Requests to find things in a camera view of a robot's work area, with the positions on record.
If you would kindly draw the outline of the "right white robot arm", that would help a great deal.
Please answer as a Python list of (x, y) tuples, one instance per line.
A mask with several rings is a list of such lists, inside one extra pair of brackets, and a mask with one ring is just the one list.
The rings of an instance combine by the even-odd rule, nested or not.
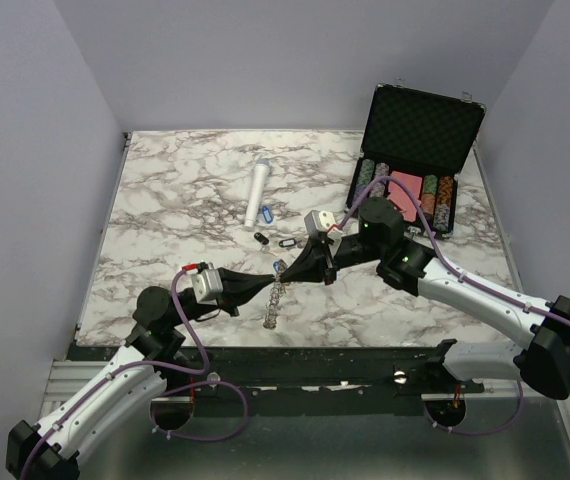
[(441, 259), (405, 235), (402, 215), (382, 198), (358, 209), (358, 231), (343, 235), (327, 212), (306, 218), (308, 241), (280, 279), (330, 285), (340, 270), (376, 262), (385, 284), (449, 305), (494, 328), (504, 342), (445, 340), (425, 367), (425, 379), (445, 392), (459, 381), (521, 380), (556, 400), (570, 396), (570, 298), (549, 302), (501, 287)]

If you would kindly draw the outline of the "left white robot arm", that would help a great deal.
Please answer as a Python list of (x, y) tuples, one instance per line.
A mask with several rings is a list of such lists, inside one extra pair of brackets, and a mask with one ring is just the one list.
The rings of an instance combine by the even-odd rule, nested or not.
[(103, 369), (55, 411), (12, 428), (5, 468), (14, 478), (76, 479), (80, 461), (139, 407), (161, 395), (220, 385), (192, 321), (221, 311), (236, 316), (275, 277), (206, 263), (189, 264), (174, 278), (183, 277), (192, 282), (183, 291), (175, 284), (145, 288), (134, 328)]

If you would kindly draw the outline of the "large metal keyring disc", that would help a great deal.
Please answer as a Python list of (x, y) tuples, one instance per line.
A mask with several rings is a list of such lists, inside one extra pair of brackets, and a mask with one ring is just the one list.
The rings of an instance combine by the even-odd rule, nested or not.
[(281, 273), (277, 273), (274, 283), (269, 291), (269, 299), (266, 305), (266, 314), (263, 321), (263, 327), (265, 329), (274, 330), (276, 328), (279, 315), (279, 305), (285, 293), (286, 287), (281, 281)]

